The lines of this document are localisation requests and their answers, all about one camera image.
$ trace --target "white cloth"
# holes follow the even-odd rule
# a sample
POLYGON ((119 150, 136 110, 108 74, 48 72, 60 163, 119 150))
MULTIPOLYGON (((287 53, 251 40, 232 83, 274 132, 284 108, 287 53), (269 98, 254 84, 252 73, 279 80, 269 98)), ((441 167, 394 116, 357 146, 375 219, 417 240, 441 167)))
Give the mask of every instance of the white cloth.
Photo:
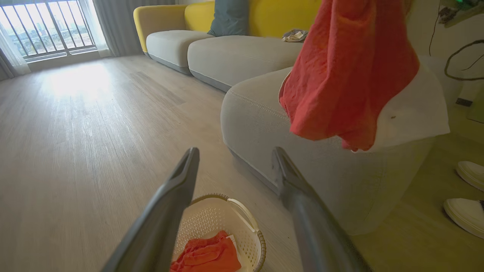
POLYGON ((376 152, 449 132, 442 86, 421 62, 413 80, 381 110, 373 146, 357 152, 376 152))
POLYGON ((2 26, 2 24, 0 24, 0 49, 7 57, 7 61, 9 61, 10 65, 13 67, 14 76, 20 76, 30 73, 29 66, 18 51, 17 47, 10 39, 7 31, 2 26))

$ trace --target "basket handle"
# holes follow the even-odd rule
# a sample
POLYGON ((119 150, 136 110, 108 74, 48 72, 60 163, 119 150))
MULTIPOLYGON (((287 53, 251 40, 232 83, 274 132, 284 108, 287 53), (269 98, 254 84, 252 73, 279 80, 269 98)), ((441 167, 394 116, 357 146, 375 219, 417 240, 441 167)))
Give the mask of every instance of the basket handle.
POLYGON ((250 213, 249 209, 245 205, 233 198, 228 198, 227 202, 235 207, 234 211, 253 232, 259 231, 259 225, 257 224, 256 218, 250 213))

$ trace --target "sofa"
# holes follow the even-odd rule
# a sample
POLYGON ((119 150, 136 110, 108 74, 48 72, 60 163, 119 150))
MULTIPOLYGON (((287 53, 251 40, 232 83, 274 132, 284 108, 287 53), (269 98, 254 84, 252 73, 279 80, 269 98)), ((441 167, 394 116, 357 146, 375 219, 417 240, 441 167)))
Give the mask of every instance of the sofa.
POLYGON ((282 42, 284 33, 309 30, 321 0, 251 0, 250 36, 207 34, 214 2, 136 8, 143 52, 150 58, 220 90, 294 65, 301 43, 282 42))
MULTIPOLYGON (((223 140, 236 158, 277 192, 274 146, 284 148, 307 181, 351 235, 374 230, 395 207, 432 148, 428 138, 375 153, 352 153, 341 139, 310 141, 289 132, 279 88, 302 44, 285 43, 293 29, 308 30, 320 0, 251 0, 251 36, 208 35, 214 3, 146 6, 134 12, 143 51, 172 69, 193 75, 225 95, 223 140)), ((461 83, 443 74, 445 62, 421 58, 441 81, 448 106, 461 83)))

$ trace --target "sofa cushion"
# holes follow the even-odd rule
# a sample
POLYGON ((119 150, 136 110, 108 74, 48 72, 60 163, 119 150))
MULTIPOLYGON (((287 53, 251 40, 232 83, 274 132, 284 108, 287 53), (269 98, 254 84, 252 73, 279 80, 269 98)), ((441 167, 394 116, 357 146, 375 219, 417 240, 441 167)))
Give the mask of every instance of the sofa cushion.
POLYGON ((252 36, 223 36, 196 41, 188 48, 192 74, 223 91, 255 76, 294 65, 302 43, 252 36))
POLYGON ((161 31, 148 35, 146 47, 148 54, 154 60, 182 73, 190 74, 187 61, 188 46, 194 41, 212 37, 199 31, 161 31))
MULTIPOLYGON (((318 14, 321 0, 250 0, 249 35, 282 37, 291 29, 309 30, 318 14)), ((193 3, 186 7, 186 29, 208 32, 215 2, 193 3)))
POLYGON ((215 14, 209 34, 215 37, 247 35, 249 2, 247 0, 215 0, 215 14))

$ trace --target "curtain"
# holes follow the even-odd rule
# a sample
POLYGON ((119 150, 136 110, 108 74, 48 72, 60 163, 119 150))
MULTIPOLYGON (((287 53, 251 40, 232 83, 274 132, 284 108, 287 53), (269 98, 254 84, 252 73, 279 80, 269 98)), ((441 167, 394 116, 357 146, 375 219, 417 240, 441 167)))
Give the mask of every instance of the curtain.
POLYGON ((0 80, 28 73, 29 66, 0 24, 0 80))
POLYGON ((135 8, 175 3, 176 0, 94 0, 99 23, 112 55, 119 57, 142 53, 133 19, 135 8))
POLYGON ((94 8, 94 3, 92 0, 79 0, 81 5, 82 12, 86 17, 86 20, 89 25, 89 29, 91 30, 92 38, 94 39, 94 43, 96 44, 96 48, 99 52, 101 58, 111 56, 111 52, 107 47, 106 39, 101 29, 101 25, 99 24, 99 20, 97 17, 96 9, 94 8))

